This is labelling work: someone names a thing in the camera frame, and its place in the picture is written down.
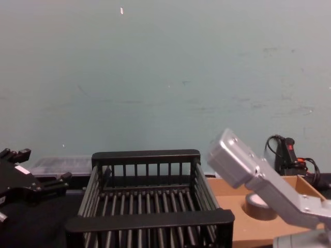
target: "black cable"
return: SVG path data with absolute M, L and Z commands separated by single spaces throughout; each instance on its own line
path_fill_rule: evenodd
M 312 165 L 314 166 L 314 179 L 312 181 L 312 185 L 314 187 L 316 187 L 321 179 L 321 172 L 320 169 L 318 168 L 318 166 L 316 165 L 314 159 L 312 158 L 303 158 L 305 161 L 308 161 L 310 163 L 312 163 Z
M 280 158 L 283 158 L 282 155 L 278 154 L 277 152 L 275 152 L 275 151 L 271 148 L 271 146 L 270 146 L 270 141 L 271 141 L 272 139 L 273 139 L 273 140 L 276 140 L 277 143 L 278 143 L 278 145 L 279 145 L 279 142 L 280 142 L 282 139 L 284 139 L 284 137 L 282 137 L 282 136 L 280 136 L 280 135 L 278 135 L 278 134 L 270 136 L 270 137 L 267 139 L 267 142 L 265 143 L 264 150 L 266 151 L 266 150 L 267 150 L 267 147 L 268 147 L 269 150 L 270 150 L 272 153 L 274 153 L 276 156 L 278 156 L 278 157 L 280 157 Z

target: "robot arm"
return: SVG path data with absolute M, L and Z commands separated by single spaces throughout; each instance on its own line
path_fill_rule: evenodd
M 322 222 L 331 229 L 331 201 L 298 194 L 231 130 L 212 144 L 207 161 L 233 188 L 245 184 L 257 193 L 288 224 L 314 229 Z

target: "black metal bracket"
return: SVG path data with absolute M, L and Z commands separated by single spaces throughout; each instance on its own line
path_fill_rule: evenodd
M 56 180 L 40 182 L 28 170 L 17 165 L 29 160 L 30 154 L 30 149 L 0 152 L 0 206 L 19 200 L 37 203 L 43 197 L 66 193 L 71 173 L 65 173 Z

